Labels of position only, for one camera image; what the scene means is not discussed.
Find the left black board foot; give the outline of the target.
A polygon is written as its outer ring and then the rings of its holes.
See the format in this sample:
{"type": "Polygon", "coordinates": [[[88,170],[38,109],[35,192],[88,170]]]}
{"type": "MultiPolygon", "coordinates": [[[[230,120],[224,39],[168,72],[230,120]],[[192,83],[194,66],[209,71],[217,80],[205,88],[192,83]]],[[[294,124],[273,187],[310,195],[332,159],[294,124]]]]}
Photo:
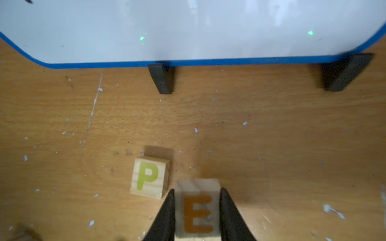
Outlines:
{"type": "Polygon", "coordinates": [[[160,94],[172,94],[174,90],[175,67],[163,63],[149,64],[148,70],[160,94]]]}

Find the wooden block green P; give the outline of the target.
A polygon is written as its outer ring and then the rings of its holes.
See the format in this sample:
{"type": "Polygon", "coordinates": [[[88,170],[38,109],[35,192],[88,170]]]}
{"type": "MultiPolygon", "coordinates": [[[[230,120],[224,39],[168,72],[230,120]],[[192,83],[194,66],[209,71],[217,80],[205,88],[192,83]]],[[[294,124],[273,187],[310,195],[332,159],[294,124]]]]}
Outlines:
{"type": "Polygon", "coordinates": [[[141,156],[134,161],[130,193],[162,199],[168,191],[170,161],[141,156]]]}

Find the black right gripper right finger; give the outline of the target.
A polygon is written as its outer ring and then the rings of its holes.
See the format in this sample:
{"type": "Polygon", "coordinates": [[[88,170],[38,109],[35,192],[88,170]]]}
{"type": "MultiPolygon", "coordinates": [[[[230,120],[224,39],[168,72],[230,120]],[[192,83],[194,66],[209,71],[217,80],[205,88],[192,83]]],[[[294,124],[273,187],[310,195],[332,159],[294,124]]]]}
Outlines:
{"type": "Polygon", "coordinates": [[[256,241],[229,192],[220,192],[220,231],[222,241],[256,241]]]}

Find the black board foot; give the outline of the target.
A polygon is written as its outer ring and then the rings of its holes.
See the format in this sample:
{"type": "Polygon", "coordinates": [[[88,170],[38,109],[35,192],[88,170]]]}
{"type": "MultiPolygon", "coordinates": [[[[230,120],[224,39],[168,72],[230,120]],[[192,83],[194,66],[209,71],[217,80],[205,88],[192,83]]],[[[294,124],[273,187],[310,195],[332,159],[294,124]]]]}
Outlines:
{"type": "Polygon", "coordinates": [[[149,64],[148,70],[160,94],[172,94],[174,90],[175,67],[163,63],[149,64]]]}
{"type": "Polygon", "coordinates": [[[322,63],[321,73],[324,89],[330,92],[343,91],[374,57],[373,53],[352,53],[342,60],[322,63]]]}

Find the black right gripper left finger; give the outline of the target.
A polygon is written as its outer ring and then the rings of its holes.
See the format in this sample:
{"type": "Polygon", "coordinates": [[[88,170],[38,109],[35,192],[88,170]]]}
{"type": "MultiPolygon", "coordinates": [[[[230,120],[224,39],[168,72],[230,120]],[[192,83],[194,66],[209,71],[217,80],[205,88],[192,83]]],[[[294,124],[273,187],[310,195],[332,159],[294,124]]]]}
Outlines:
{"type": "Polygon", "coordinates": [[[175,190],[171,189],[143,241],[174,241],[175,209],[175,190]]]}

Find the wooden block orange E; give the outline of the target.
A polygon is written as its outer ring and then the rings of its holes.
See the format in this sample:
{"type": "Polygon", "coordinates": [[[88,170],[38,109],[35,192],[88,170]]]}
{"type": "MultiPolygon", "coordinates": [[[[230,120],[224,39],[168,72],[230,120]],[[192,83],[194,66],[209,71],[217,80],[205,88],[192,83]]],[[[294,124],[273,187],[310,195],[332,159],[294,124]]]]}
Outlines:
{"type": "Polygon", "coordinates": [[[186,179],[175,187],[177,238],[219,237],[220,192],[217,179],[186,179]]]}

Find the right black board foot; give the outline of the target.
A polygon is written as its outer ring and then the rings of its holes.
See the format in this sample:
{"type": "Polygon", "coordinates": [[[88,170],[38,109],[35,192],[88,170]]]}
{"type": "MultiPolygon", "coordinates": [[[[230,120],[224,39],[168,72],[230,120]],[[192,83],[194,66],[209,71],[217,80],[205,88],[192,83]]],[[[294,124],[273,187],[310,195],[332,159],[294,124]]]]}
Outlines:
{"type": "Polygon", "coordinates": [[[343,91],[374,57],[373,53],[352,53],[342,60],[322,63],[321,73],[324,89],[330,92],[343,91]]]}

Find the white board reading PEAR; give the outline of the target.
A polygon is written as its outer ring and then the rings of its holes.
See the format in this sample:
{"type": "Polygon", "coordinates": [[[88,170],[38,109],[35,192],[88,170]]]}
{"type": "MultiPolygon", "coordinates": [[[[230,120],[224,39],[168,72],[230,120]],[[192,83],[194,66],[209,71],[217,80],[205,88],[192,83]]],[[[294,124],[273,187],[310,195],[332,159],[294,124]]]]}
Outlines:
{"type": "Polygon", "coordinates": [[[385,33],[385,1],[1,1],[1,38],[52,69],[324,63],[385,33]]]}

